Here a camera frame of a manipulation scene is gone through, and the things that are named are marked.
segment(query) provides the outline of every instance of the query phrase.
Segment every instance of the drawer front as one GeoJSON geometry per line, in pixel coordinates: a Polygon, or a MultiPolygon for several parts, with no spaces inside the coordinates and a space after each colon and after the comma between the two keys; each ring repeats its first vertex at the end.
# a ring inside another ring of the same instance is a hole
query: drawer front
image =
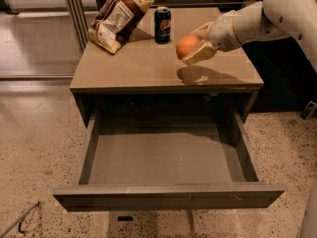
{"type": "Polygon", "coordinates": [[[53,194],[68,211],[269,207],[284,193],[228,94],[103,97],[84,146],[74,186],[53,194]]]}

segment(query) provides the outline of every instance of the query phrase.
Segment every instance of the chip bag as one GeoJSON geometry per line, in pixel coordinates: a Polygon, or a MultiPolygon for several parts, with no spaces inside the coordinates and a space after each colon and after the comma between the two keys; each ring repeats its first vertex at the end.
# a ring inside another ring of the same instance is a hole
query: chip bag
{"type": "Polygon", "coordinates": [[[107,0],[94,18],[88,39],[115,54],[126,42],[154,0],[107,0]]]}

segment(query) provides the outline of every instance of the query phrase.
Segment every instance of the speckled floor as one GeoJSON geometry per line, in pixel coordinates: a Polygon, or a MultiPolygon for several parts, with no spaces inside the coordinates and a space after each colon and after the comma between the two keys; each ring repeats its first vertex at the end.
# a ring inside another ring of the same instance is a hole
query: speckled floor
{"type": "MultiPolygon", "coordinates": [[[[0,49],[2,73],[72,73],[80,58],[64,17],[0,14],[0,49]],[[63,25],[67,45],[54,40],[51,24],[63,25]],[[37,39],[34,29],[47,30],[37,39]]],[[[0,231],[38,200],[22,223],[26,237],[297,237],[317,177],[317,119],[254,113],[245,126],[264,180],[286,188],[269,209],[67,213],[52,194],[71,185],[85,137],[68,83],[0,82],[0,124],[0,231]],[[119,215],[134,220],[118,222],[119,215]]],[[[23,235],[15,227],[6,237],[23,235]]]]}

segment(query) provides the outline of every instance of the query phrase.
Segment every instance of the soda can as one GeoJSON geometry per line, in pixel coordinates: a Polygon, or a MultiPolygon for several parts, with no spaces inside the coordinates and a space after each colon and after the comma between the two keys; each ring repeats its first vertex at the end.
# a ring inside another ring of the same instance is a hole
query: soda can
{"type": "Polygon", "coordinates": [[[155,10],[155,41],[166,44],[170,41],[171,12],[168,7],[159,6],[155,10]]]}

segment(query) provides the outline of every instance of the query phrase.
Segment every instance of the can lid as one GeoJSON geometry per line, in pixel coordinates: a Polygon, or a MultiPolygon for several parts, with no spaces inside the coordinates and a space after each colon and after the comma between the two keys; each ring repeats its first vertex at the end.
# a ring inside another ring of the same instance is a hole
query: can lid
{"type": "Polygon", "coordinates": [[[161,12],[161,13],[169,12],[169,8],[166,7],[166,6],[158,6],[158,7],[156,8],[156,11],[161,12]]]}

